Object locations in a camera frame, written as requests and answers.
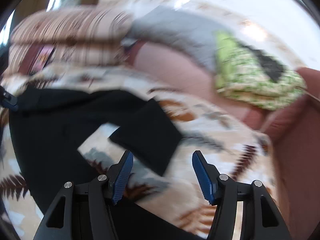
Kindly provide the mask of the cream leaf-pattern fleece blanket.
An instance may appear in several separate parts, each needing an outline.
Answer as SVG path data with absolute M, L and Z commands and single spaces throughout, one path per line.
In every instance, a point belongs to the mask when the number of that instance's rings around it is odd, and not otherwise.
M 277 200 L 271 143 L 219 107 L 126 67 L 59 67 L 3 78 L 1 196 L 21 239 L 72 224 L 91 239 L 106 206 L 118 237 L 168 239 L 153 219 L 218 239 L 245 202 Z

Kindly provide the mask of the black lace cloth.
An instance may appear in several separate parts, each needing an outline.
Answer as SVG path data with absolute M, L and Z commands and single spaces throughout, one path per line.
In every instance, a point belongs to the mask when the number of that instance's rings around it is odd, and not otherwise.
M 239 43 L 240 46 L 249 49 L 258 59 L 258 62 L 263 69 L 264 73 L 275 83 L 279 81 L 285 67 L 282 63 L 279 63 L 276 59 L 272 58 L 265 54 L 262 50 L 254 49 L 252 46 L 248 46 L 242 43 Z

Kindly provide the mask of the beige striped folded blanket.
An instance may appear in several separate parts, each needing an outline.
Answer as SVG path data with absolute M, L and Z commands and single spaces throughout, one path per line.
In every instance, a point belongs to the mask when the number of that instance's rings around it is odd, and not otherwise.
M 51 62 L 116 66 L 124 62 L 122 39 L 132 14 L 123 9 L 81 5 L 38 11 L 23 19 L 9 38 L 9 63 L 3 76 L 35 73 Z

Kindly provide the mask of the green white patterned folded blanket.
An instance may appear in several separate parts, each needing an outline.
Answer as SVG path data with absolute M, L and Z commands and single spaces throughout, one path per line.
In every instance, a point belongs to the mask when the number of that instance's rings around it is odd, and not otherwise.
M 307 85 L 297 72 L 283 64 L 285 71 L 275 83 L 264 73 L 256 56 L 239 43 L 242 42 L 226 31 L 216 34 L 215 86 L 218 93 L 268 111 L 285 108 L 303 95 Z

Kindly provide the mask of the black pants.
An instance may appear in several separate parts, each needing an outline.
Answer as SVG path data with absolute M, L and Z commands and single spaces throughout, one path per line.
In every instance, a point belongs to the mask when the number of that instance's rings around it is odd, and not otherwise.
M 87 161 L 79 147 L 101 125 L 117 129 L 110 140 L 133 154 L 124 194 L 111 209 L 117 239 L 194 239 L 195 236 L 138 206 L 166 184 L 153 178 L 138 182 L 138 171 L 162 176 L 182 140 L 182 133 L 153 99 L 123 90 L 86 93 L 28 87 L 10 111 L 12 144 L 31 196 L 45 215 L 68 181 L 89 183 L 110 167 Z

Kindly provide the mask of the grey quilted cloth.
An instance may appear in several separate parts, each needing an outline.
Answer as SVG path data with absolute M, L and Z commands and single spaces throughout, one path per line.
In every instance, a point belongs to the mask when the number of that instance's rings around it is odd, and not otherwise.
M 215 72 L 216 34 L 228 31 L 219 22 L 198 14 L 158 6 L 135 19 L 126 37 L 179 50 L 201 67 Z

